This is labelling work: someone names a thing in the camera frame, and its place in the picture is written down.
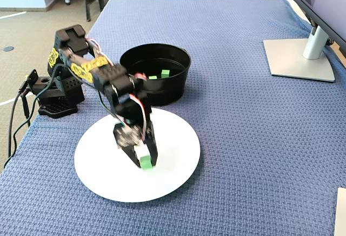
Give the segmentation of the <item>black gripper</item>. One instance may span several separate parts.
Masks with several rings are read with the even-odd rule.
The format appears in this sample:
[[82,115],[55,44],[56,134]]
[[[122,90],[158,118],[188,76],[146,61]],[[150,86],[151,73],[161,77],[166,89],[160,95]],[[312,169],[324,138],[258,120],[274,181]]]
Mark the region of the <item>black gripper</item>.
[[[155,140],[154,125],[150,120],[151,105],[147,95],[136,95],[135,98],[139,100],[141,105],[132,100],[130,96],[114,106],[115,113],[125,119],[129,120],[132,124],[137,124],[143,127],[143,115],[145,115],[147,129],[145,132],[145,144],[148,147],[151,164],[156,165],[158,151]],[[133,145],[121,147],[121,150],[127,155],[127,157],[138,167],[141,168],[139,159],[137,158],[136,152]]]

